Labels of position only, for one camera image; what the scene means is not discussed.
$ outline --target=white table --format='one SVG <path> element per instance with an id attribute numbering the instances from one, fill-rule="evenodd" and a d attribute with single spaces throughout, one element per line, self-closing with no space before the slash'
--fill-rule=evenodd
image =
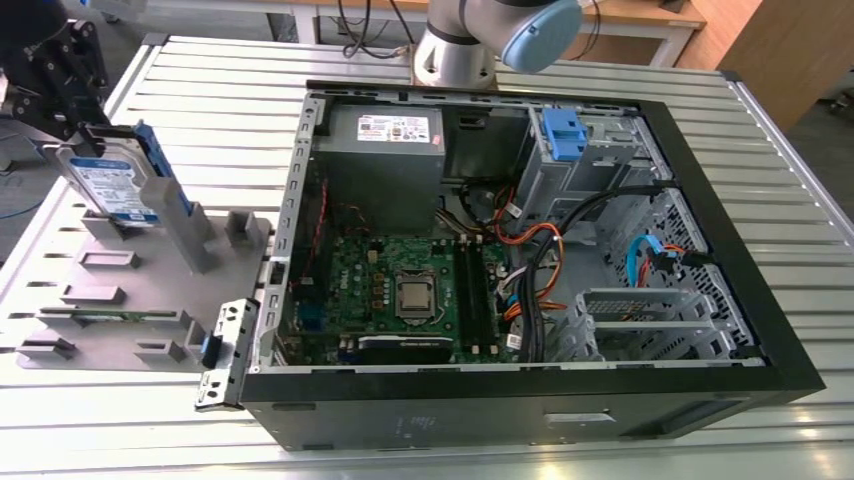
<path id="1" fill-rule="evenodd" d="M 501 70 L 502 89 L 664 101 L 828 390 L 669 441 L 286 453 L 246 413 L 196 414 L 198 375 L 22 370 L 0 354 L 0 473 L 115 479 L 844 478 L 854 472 L 853 228 L 744 86 L 713 72 L 563 62 Z M 107 104 L 158 137 L 206 211 L 277 219 L 310 78 L 406 83 L 398 59 L 334 47 L 174 37 L 144 46 Z M 0 344 L 16 341 L 87 236 L 54 187 L 0 270 Z"/>
<path id="2" fill-rule="evenodd" d="M 279 25 L 282 21 L 275 18 L 275 16 L 287 14 L 294 16 L 299 41 L 307 44 L 318 44 L 319 41 L 318 17 L 338 17 L 341 15 L 338 7 L 333 5 L 311 5 L 265 0 L 148 0 L 148 6 L 265 13 L 269 17 L 271 29 L 275 28 L 277 30 L 281 28 Z M 410 23 L 427 22 L 426 12 L 407 10 L 402 13 Z M 365 9 L 345 8 L 345 14 L 347 18 L 363 18 Z M 371 10 L 371 18 L 382 21 L 398 21 L 394 11 L 385 8 L 374 8 Z M 654 67 L 673 67 L 696 28 L 697 23 L 694 22 L 670 22 L 668 26 L 603 23 L 601 26 L 601 35 L 656 38 L 662 40 L 650 65 Z M 590 33 L 591 30 L 593 25 L 585 23 L 585 25 L 582 25 L 582 33 Z"/>

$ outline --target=cable on floor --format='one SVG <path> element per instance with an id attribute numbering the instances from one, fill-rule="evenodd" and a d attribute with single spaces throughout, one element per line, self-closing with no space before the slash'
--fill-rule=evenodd
<path id="1" fill-rule="evenodd" d="M 0 220 L 6 220 L 12 217 L 18 217 L 19 215 L 24 215 L 26 213 L 32 212 L 36 208 L 42 206 L 42 202 L 36 203 L 32 207 L 26 208 L 24 210 L 19 210 L 18 212 L 7 213 L 6 215 L 0 215 Z"/>
<path id="2" fill-rule="evenodd" d="M 597 0 L 593 1 L 593 8 L 595 11 L 595 18 L 593 21 L 593 30 L 590 35 L 587 35 L 587 42 L 585 42 L 585 48 L 582 49 L 582 53 L 579 53 L 575 57 L 570 58 L 570 60 L 581 60 L 585 55 L 587 55 L 593 48 L 597 46 L 597 42 L 599 41 L 599 31 L 602 30 L 602 11 L 599 10 L 599 3 Z"/>
<path id="3" fill-rule="evenodd" d="M 401 13 L 401 9 L 398 8 L 398 3 L 395 2 L 395 0 L 389 0 L 389 2 L 391 3 L 391 8 L 394 9 L 395 15 L 398 16 L 398 19 L 401 20 L 401 23 L 403 25 L 403 30 L 406 31 L 410 43 L 414 44 L 415 38 L 413 37 L 413 32 L 410 31 L 410 25 L 407 24 L 406 19 L 403 18 L 403 14 Z M 359 50 L 362 50 L 362 52 L 379 60 L 389 60 L 391 58 L 399 57 L 403 54 L 402 48 L 397 48 L 391 53 L 377 53 L 367 46 L 367 43 L 375 41 L 379 38 L 379 35 L 382 35 L 386 27 L 389 26 L 389 22 L 386 22 L 386 24 L 381 28 L 379 34 L 377 34 L 377 36 L 371 40 L 367 40 L 369 28 L 371 24 L 371 0 L 366 0 L 365 3 L 365 21 L 362 23 L 362 33 L 355 33 L 350 28 L 351 24 L 347 22 L 347 16 L 345 15 L 345 4 L 342 0 L 338 0 L 338 13 L 342 20 L 339 26 L 343 28 L 351 40 L 351 43 L 345 45 L 345 48 L 342 50 L 345 58 L 353 58 Z"/>

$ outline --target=label on case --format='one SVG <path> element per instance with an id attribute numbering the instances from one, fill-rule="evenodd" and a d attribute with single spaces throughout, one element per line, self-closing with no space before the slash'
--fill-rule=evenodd
<path id="1" fill-rule="evenodd" d="M 522 337 L 519 335 L 514 335 L 513 333 L 507 335 L 507 348 L 513 350 L 522 349 Z"/>
<path id="2" fill-rule="evenodd" d="M 522 209 L 517 207 L 513 202 L 507 204 L 507 208 L 505 210 L 507 210 L 507 213 L 510 213 L 515 218 L 522 216 Z"/>
<path id="3" fill-rule="evenodd" d="M 357 131 L 361 142 L 430 143 L 431 140 L 427 117 L 362 115 Z"/>
<path id="4" fill-rule="evenodd" d="M 589 423 L 615 422 L 614 417 L 605 412 L 591 413 L 547 413 L 546 423 Z"/>

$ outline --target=motherboard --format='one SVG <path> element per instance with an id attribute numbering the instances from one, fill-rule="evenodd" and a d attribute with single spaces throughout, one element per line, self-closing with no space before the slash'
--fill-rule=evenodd
<path id="1" fill-rule="evenodd" d="M 503 247 L 479 239 L 339 237 L 326 303 L 298 307 L 301 363 L 506 361 L 505 275 Z"/>

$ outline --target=open computer tower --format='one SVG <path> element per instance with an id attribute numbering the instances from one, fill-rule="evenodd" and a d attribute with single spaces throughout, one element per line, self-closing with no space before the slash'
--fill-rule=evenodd
<path id="1" fill-rule="evenodd" d="M 310 84 L 269 267 L 198 406 L 286 449 L 672 438 L 824 388 L 662 103 Z"/>

